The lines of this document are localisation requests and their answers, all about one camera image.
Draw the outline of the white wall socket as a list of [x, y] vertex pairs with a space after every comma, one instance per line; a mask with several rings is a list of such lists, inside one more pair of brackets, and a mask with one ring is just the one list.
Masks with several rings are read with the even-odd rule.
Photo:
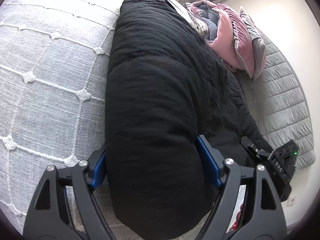
[[297, 195], [290, 196], [287, 200], [287, 206], [293, 206], [296, 202]]

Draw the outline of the long black quilted coat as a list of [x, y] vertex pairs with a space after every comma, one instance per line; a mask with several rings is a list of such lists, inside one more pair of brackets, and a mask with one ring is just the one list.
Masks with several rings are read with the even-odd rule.
[[248, 137], [272, 151], [237, 79], [167, 0], [124, 0], [105, 95], [106, 166], [116, 217], [143, 239], [173, 239], [211, 210], [195, 141], [241, 166]]

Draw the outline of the pink velvet pillow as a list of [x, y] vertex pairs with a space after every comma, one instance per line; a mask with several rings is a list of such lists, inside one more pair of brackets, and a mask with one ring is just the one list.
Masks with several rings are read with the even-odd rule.
[[255, 61], [252, 41], [244, 21], [240, 15], [226, 4], [217, 4], [230, 18], [233, 27], [233, 44], [236, 58], [240, 63], [240, 69], [245, 70], [252, 78]]

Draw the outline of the grey satin pillow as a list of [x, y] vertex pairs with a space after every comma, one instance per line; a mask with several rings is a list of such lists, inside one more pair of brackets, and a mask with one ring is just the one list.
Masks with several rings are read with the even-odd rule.
[[240, 17], [242, 18], [249, 36], [251, 38], [254, 53], [254, 72], [252, 79], [255, 81], [266, 66], [267, 49], [263, 35], [257, 28], [247, 11], [240, 6]]

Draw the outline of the grey quilted bedspread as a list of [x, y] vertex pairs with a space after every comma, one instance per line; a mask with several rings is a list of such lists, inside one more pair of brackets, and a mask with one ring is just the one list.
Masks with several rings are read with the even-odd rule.
[[107, 65], [123, 1], [1, 5], [1, 211], [18, 233], [44, 171], [84, 164], [104, 144]]

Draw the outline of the grey padded headboard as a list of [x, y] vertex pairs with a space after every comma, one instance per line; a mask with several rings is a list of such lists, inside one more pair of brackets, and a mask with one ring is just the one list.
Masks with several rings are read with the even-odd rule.
[[263, 138], [276, 149], [290, 140], [298, 146], [296, 170], [316, 161], [308, 103], [290, 63], [266, 36], [266, 66], [256, 80], [238, 71], [249, 112]]

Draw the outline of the folded pink grey duvet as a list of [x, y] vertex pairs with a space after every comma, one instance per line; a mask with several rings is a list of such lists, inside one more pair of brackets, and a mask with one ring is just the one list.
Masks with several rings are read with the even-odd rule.
[[219, 5], [201, 0], [187, 2], [189, 14], [193, 16], [205, 42], [231, 68], [245, 70], [244, 63], [236, 54], [232, 20]]

